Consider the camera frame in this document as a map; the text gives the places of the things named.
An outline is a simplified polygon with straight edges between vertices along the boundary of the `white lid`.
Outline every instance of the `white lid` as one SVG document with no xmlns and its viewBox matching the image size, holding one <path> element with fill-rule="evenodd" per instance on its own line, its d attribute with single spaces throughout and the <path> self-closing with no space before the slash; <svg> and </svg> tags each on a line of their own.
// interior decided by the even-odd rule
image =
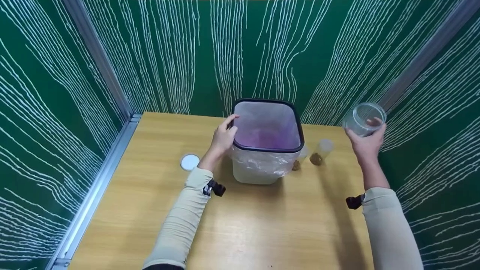
<svg viewBox="0 0 480 270">
<path fill-rule="evenodd" d="M 191 171 L 200 163 L 200 158 L 194 154 L 186 154 L 180 159 L 180 167 L 186 171 Z"/>
</svg>

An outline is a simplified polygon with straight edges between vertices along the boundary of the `trash can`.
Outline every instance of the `trash can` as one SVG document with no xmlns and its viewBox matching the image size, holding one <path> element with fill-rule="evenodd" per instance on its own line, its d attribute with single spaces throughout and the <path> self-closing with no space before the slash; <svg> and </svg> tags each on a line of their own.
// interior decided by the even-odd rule
<svg viewBox="0 0 480 270">
<path fill-rule="evenodd" d="M 273 184 L 292 170 L 305 143 L 293 104 L 242 98 L 233 105 L 240 117 L 230 156 L 233 176 L 241 183 Z"/>
</svg>

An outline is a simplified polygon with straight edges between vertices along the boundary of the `wrist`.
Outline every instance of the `wrist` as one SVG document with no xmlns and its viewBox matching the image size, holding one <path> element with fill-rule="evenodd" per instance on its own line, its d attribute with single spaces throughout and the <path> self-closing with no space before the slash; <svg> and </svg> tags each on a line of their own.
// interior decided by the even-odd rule
<svg viewBox="0 0 480 270">
<path fill-rule="evenodd" d="M 380 164 L 378 163 L 377 156 L 366 156 L 366 155 L 357 156 L 357 161 L 362 169 L 366 167 L 380 166 Z"/>
<path fill-rule="evenodd" d="M 198 168 L 213 172 L 216 164 L 222 158 L 222 154 L 218 151 L 208 149 L 205 155 L 198 163 Z"/>
</svg>

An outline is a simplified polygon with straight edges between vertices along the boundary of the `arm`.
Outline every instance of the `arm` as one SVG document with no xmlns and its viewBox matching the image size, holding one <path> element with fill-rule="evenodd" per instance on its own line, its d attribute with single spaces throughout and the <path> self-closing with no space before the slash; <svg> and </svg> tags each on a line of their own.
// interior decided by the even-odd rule
<svg viewBox="0 0 480 270">
<path fill-rule="evenodd" d="M 423 269 L 412 230 L 378 163 L 377 155 L 385 129 L 383 124 L 380 130 L 365 138 L 346 130 L 363 173 L 366 191 L 363 215 L 370 236 L 373 264 L 376 270 Z"/>
<path fill-rule="evenodd" d="M 185 269 L 188 252 L 209 200 L 209 196 L 203 194 L 203 188 L 213 178 L 212 171 L 217 162 L 233 143 L 237 128 L 227 129 L 227 125 L 235 118 L 238 118 L 238 115 L 229 116 L 215 130 L 209 150 L 188 176 L 177 201 L 163 222 L 152 253 L 145 260 L 142 269 Z"/>
</svg>

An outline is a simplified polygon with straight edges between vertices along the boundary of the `wooden table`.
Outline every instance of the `wooden table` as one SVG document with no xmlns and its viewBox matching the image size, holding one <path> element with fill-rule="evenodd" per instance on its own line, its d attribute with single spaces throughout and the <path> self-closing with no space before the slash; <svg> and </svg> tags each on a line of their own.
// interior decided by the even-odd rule
<svg viewBox="0 0 480 270">
<path fill-rule="evenodd" d="M 185 153 L 202 156 L 221 118 L 145 113 L 95 212 L 71 270 L 140 269 L 183 187 Z M 361 209 L 363 192 L 350 142 L 340 127 L 303 125 L 310 150 L 335 144 L 325 165 L 308 159 L 273 185 L 247 185 L 225 158 L 214 172 L 227 188 L 204 211 L 187 261 L 192 270 L 373 269 Z"/>
</svg>

